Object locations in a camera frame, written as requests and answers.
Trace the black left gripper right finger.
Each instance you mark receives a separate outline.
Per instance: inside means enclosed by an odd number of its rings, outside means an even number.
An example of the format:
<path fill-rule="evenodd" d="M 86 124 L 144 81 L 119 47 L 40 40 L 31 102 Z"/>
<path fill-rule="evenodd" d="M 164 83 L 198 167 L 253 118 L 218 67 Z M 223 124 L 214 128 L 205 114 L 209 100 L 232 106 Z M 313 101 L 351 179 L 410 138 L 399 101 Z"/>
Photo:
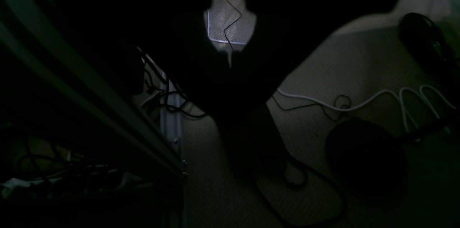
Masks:
<path fill-rule="evenodd" d="M 232 79 L 243 95 L 235 108 L 263 104 L 330 34 L 364 15 L 390 12 L 398 0 L 246 0 L 253 34 L 233 56 Z"/>

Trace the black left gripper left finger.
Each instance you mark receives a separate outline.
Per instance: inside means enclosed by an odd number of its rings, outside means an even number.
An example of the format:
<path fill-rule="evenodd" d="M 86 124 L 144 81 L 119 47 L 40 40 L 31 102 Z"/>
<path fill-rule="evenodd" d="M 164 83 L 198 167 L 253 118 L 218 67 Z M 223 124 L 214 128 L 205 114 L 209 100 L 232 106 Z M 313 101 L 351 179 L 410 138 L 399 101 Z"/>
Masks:
<path fill-rule="evenodd" d="M 214 120 L 230 116 L 230 68 L 207 37 L 212 0 L 59 0 L 82 35 L 107 34 L 139 47 Z"/>

